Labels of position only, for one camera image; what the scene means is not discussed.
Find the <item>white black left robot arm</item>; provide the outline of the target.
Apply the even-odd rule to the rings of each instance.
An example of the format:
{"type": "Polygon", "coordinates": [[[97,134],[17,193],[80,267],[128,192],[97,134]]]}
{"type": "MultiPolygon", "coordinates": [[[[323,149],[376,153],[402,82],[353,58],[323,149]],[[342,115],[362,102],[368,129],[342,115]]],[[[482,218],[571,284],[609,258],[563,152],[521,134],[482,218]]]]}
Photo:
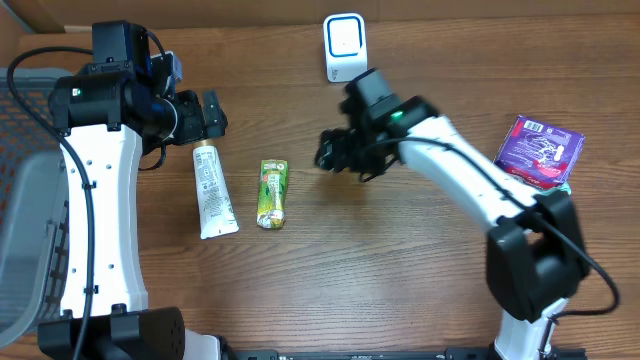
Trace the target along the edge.
{"type": "Polygon", "coordinates": [[[138,254],[137,177],[156,149],[224,134],[214,96],[177,91],[168,51],[128,21],[92,27],[93,59],[57,80],[49,98],[63,138],[69,258],[61,317],[38,328],[53,359],[227,359],[225,339],[188,330],[179,309],[151,309],[138,254]]]}

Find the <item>white tube with gold cap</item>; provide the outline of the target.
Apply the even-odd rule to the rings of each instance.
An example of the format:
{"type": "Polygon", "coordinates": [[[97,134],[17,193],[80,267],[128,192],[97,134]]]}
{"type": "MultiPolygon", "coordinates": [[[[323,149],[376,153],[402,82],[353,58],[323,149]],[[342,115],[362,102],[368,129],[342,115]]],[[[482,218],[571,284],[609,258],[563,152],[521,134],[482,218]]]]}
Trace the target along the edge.
{"type": "Polygon", "coordinates": [[[194,145],[192,154],[200,238],[206,240],[238,232],[239,226],[217,148],[211,140],[203,140],[194,145]]]}

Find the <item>teal wet wipes pack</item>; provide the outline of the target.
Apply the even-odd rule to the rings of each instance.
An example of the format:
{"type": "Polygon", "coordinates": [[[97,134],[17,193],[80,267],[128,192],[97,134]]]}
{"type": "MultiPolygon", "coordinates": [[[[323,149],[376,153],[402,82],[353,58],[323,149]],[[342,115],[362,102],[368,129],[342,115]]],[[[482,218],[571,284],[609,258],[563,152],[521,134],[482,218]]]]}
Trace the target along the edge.
{"type": "Polygon", "coordinates": [[[561,184],[559,186],[554,187],[554,190],[564,191],[567,194],[571,194],[572,193],[571,187],[570,187],[568,182],[565,182],[565,183],[563,183],[563,184],[561,184]]]}

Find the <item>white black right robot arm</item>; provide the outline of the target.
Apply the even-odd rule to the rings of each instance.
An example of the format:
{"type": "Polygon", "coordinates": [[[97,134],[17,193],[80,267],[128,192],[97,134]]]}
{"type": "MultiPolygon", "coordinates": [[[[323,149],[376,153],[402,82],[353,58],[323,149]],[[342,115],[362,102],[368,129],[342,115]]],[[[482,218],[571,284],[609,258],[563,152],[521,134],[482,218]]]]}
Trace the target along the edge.
{"type": "Polygon", "coordinates": [[[322,132],[318,167],[367,182],[399,161],[438,184],[486,234],[486,282],[502,309],[486,359],[583,359],[551,336],[590,267],[575,207],[498,168],[423,98],[401,100],[376,69],[344,88],[345,129],[322,132]]]}

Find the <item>purple sanitary pad pack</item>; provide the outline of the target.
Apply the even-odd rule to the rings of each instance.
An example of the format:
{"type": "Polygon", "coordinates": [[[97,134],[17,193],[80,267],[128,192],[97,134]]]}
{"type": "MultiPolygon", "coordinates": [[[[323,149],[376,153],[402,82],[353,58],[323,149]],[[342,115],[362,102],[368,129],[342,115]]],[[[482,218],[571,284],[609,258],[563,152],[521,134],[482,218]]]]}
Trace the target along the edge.
{"type": "Polygon", "coordinates": [[[494,163],[524,183],[548,190],[568,182],[584,143],[579,132],[519,115],[494,163]]]}

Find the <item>green yellow snack pouch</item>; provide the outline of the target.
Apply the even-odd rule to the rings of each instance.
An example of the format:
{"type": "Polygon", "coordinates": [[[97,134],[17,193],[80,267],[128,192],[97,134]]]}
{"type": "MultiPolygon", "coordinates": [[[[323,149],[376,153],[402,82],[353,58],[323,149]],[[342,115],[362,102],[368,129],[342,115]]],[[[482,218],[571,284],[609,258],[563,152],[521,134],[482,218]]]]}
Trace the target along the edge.
{"type": "Polygon", "coordinates": [[[288,190],[288,163],[263,160],[260,166],[257,225],[264,229],[281,229],[285,223],[288,190]]]}

